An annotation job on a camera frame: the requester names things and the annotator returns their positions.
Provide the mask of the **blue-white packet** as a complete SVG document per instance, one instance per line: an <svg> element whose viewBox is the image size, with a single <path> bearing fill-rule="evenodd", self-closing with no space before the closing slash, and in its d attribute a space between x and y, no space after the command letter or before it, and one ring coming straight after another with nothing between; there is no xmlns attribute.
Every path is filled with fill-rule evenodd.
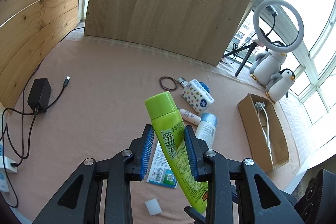
<svg viewBox="0 0 336 224"><path fill-rule="evenodd" d="M177 179L162 152L159 142L155 148L147 182L167 188L176 188L178 186Z"/></svg>

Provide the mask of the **white massage roller grey balls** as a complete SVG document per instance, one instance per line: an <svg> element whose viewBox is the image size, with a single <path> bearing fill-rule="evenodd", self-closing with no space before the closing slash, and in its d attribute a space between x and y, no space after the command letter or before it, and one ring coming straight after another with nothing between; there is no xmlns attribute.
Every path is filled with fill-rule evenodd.
<svg viewBox="0 0 336 224"><path fill-rule="evenodd" d="M258 120L259 120L260 125L262 127L262 132L264 134L266 145L268 147L268 152L269 152L269 155L270 155L270 161L273 164L273 155L272 155L272 149L271 149L271 145L270 145L269 118L268 118L267 111L265 109L265 103L264 102L255 102L255 109L257 111ZM261 121L261 115L264 116L264 119L265 119L264 123Z"/></svg>

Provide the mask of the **white bottle light-blue cap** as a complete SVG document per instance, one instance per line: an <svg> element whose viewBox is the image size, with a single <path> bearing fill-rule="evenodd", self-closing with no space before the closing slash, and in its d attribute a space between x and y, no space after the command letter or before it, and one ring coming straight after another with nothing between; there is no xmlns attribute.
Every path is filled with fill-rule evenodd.
<svg viewBox="0 0 336 224"><path fill-rule="evenodd" d="M203 113L201 121L197 126L195 136L197 139L204 140L209 149L213 147L217 127L217 117L211 113Z"/></svg>

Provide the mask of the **green tube bottle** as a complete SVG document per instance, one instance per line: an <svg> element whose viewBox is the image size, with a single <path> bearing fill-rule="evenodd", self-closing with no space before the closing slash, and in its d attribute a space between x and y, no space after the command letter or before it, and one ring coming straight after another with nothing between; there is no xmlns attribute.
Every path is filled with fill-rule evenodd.
<svg viewBox="0 0 336 224"><path fill-rule="evenodd" d="M208 183L196 182L191 174L185 146L185 124L170 92L148 98L145 106L162 152L182 192L191 207L198 213L204 213Z"/></svg>

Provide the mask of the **small pink white tube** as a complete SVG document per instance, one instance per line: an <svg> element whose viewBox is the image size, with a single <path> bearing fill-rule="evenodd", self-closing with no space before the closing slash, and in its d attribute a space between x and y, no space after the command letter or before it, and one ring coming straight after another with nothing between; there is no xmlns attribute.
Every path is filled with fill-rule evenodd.
<svg viewBox="0 0 336 224"><path fill-rule="evenodd" d="M194 125L198 125L200 124L201 122L201 117L193 114L192 112L188 111L188 110L185 110L185 109L179 109L179 112L182 116L182 119L191 123L191 124L194 124Z"/></svg>

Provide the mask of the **white eraser block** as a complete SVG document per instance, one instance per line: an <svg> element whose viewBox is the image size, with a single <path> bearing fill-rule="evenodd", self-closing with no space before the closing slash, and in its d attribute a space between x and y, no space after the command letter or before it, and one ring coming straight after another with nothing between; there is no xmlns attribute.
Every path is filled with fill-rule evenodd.
<svg viewBox="0 0 336 224"><path fill-rule="evenodd" d="M161 209L161 207L159 205L159 202L156 198L145 201L145 206L147 208L147 211L148 211L149 215L151 215L151 216L161 214L161 212L162 212L162 209Z"/></svg>

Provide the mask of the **white power strip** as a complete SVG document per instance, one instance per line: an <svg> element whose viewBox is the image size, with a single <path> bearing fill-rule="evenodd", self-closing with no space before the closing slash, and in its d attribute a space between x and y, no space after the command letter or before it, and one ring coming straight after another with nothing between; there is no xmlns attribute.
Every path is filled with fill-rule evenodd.
<svg viewBox="0 0 336 224"><path fill-rule="evenodd" d="M1 162L0 162L0 189L1 192L8 193L9 192L9 185L7 182L7 176L5 174L5 167L7 167L7 158L3 156L3 144L1 142L0 144L0 156L1 156Z"/></svg>

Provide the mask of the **cardboard box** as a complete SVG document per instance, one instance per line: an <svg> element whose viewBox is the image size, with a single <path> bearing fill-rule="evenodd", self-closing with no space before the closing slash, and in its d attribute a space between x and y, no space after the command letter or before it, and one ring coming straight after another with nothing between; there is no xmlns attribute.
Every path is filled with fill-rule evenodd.
<svg viewBox="0 0 336 224"><path fill-rule="evenodd" d="M269 172L289 161L288 145L274 104L268 99L247 94L239 103L252 159Z"/></svg>

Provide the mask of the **black power adapter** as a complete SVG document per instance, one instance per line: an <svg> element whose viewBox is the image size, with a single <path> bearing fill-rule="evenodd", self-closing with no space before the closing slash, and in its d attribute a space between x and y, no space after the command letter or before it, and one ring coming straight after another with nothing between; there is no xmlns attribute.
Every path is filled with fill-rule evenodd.
<svg viewBox="0 0 336 224"><path fill-rule="evenodd" d="M34 80L27 100L34 114L47 111L51 90L51 85L47 78Z"/></svg>

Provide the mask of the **small plush penguin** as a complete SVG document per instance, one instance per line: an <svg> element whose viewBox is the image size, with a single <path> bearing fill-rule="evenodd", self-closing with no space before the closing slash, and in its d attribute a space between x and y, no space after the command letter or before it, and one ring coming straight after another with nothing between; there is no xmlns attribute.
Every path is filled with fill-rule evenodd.
<svg viewBox="0 0 336 224"><path fill-rule="evenodd" d="M283 96L288 97L288 91L295 82L295 74L286 68L271 75L266 85L266 96L273 102L278 102Z"/></svg>

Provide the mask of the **patterned white tissue pack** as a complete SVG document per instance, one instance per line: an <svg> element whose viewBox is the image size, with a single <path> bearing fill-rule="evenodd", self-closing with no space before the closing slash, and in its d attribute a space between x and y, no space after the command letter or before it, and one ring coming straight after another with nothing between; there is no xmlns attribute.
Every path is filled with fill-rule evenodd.
<svg viewBox="0 0 336 224"><path fill-rule="evenodd" d="M214 98L201 85L193 79L184 87L181 96L199 115L202 115L215 102Z"/></svg>

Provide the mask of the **blue round lid tin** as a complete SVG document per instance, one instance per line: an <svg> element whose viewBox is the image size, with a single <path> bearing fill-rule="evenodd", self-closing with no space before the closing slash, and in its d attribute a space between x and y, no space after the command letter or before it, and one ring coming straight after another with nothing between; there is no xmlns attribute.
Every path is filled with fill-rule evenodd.
<svg viewBox="0 0 336 224"><path fill-rule="evenodd" d="M202 81L199 81L199 83L207 93L210 93L210 89L205 83L203 83Z"/></svg>

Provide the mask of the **pine slat board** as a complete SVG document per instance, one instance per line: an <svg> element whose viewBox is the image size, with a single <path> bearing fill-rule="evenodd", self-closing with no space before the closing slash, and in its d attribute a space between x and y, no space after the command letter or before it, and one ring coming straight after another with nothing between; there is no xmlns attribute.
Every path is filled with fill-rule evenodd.
<svg viewBox="0 0 336 224"><path fill-rule="evenodd" d="M1 0L1 104L14 107L33 70L78 23L79 0Z"/></svg>

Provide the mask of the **oak veneer board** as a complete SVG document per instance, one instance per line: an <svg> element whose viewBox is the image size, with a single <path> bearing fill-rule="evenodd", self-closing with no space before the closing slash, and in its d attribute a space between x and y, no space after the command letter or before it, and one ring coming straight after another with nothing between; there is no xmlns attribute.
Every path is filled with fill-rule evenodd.
<svg viewBox="0 0 336 224"><path fill-rule="evenodd" d="M84 33L217 65L250 0L89 0Z"/></svg>

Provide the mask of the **white wall charger plug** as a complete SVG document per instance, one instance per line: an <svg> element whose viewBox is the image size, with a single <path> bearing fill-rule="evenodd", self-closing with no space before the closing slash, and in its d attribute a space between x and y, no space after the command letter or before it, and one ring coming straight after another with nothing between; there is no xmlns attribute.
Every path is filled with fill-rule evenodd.
<svg viewBox="0 0 336 224"><path fill-rule="evenodd" d="M0 171L7 171L7 173L17 173L17 167L13 167L11 164L14 163L13 160L4 156L0 159Z"/></svg>

